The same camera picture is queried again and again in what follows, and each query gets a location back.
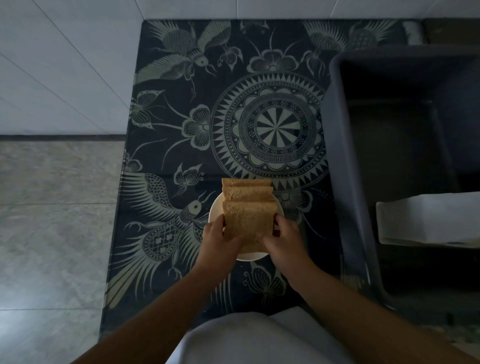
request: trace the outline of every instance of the hand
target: hand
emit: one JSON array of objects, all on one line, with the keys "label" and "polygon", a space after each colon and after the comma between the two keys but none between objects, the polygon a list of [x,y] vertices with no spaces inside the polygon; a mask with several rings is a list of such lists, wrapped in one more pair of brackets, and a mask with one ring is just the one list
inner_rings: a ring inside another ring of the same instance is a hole
[{"label": "hand", "polygon": [[223,237],[223,214],[205,225],[202,245],[193,269],[202,271],[215,285],[232,271],[241,248],[241,237],[226,242]]},{"label": "hand", "polygon": [[305,250],[298,225],[280,215],[276,215],[275,220],[280,237],[259,233],[257,239],[265,245],[275,266],[296,289],[301,273],[314,264]]}]

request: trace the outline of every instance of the plate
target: plate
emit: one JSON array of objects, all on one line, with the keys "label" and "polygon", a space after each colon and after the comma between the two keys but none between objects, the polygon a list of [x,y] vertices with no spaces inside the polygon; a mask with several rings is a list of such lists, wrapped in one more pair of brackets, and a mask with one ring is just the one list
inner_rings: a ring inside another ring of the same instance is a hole
[{"label": "plate", "polygon": [[[224,198],[223,198],[223,192],[222,192],[221,194],[218,195],[218,197],[213,202],[212,207],[210,208],[210,213],[208,214],[208,222],[215,221],[217,217],[223,214],[223,207],[222,207],[223,200]],[[276,213],[281,216],[284,216],[282,206],[280,205],[276,197],[275,197],[275,201],[277,205]],[[279,230],[278,225],[275,224],[274,230]],[[251,262],[253,260],[262,259],[267,255],[268,253],[238,254],[237,260],[241,260],[242,262]]]}]

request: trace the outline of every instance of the white paper bag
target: white paper bag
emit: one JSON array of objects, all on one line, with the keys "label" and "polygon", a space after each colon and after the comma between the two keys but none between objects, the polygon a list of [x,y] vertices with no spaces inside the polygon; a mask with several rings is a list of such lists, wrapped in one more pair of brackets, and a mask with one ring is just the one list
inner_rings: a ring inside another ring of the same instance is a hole
[{"label": "white paper bag", "polygon": [[376,210],[382,244],[480,248],[480,192],[421,194]]}]

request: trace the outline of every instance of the gray storage box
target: gray storage box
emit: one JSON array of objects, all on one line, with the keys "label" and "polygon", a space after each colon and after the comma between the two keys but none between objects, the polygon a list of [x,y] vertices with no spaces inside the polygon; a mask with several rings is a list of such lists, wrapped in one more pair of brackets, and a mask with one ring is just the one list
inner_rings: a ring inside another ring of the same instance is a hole
[{"label": "gray storage box", "polygon": [[480,191],[480,49],[344,52],[330,75],[322,124],[350,273],[393,308],[479,309],[480,250],[380,245],[375,203]]}]

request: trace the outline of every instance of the toast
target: toast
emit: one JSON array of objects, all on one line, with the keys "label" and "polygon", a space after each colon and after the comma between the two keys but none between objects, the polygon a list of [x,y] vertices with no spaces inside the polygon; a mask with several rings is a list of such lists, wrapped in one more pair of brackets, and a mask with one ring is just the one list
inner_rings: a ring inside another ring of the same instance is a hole
[{"label": "toast", "polygon": [[246,179],[246,178],[222,178],[222,187],[246,187],[246,186],[270,186],[272,180]]},{"label": "toast", "polygon": [[275,201],[273,187],[248,186],[248,187],[224,187],[224,201]]},{"label": "toast", "polygon": [[224,201],[222,206],[225,216],[223,232],[225,240],[230,241],[238,235],[243,235],[240,254],[267,253],[268,251],[255,235],[258,232],[273,233],[276,202]]}]

